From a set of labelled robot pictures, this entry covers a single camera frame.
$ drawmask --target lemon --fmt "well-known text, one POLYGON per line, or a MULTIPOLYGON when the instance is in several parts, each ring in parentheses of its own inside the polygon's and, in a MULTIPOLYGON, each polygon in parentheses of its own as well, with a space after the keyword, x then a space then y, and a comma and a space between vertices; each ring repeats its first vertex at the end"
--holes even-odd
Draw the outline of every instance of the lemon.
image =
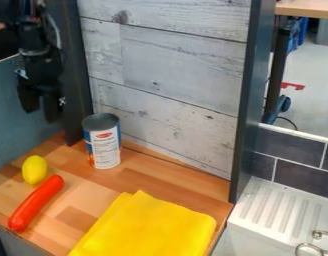
POLYGON ((23 163, 23 178, 30 185, 35 185, 45 178, 46 169, 47 164, 43 157, 30 156, 23 163))

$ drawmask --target can label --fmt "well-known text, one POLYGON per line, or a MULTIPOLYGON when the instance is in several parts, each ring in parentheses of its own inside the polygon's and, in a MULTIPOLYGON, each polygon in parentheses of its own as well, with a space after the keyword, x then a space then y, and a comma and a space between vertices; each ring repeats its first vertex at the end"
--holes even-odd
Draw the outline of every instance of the can label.
POLYGON ((109 169, 120 164, 119 125, 103 131, 84 131, 89 164, 96 169, 109 169))

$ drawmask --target sausage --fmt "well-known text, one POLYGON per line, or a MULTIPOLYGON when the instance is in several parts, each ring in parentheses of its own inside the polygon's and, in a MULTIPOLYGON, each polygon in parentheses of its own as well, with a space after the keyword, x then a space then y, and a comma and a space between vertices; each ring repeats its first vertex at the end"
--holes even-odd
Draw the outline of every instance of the sausage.
POLYGON ((64 186, 59 175, 53 175, 36 188, 8 219, 8 227, 12 231, 24 231, 43 206, 50 201, 64 186))

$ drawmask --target wooden cutting board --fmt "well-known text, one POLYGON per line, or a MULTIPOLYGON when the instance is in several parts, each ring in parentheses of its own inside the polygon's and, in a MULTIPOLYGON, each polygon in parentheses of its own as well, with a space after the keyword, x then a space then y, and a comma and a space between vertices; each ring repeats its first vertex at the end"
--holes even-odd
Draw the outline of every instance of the wooden cutting board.
POLYGON ((211 247, 221 233, 232 205, 229 182, 170 157, 123 142, 122 164, 110 170, 88 165, 84 143, 73 147, 55 136, 0 170, 0 226, 34 190, 20 167, 31 155, 46 158, 49 175, 65 180, 61 193, 49 202, 29 228, 16 234, 54 255, 67 255, 121 192, 146 193, 214 217, 218 223, 211 247))

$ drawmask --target yellow cloth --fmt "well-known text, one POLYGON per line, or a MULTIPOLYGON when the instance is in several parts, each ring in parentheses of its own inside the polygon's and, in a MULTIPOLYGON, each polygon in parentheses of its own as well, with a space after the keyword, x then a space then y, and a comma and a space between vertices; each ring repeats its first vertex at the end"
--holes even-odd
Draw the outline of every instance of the yellow cloth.
POLYGON ((216 221, 155 199, 122 193, 69 256, 201 256, 216 221))

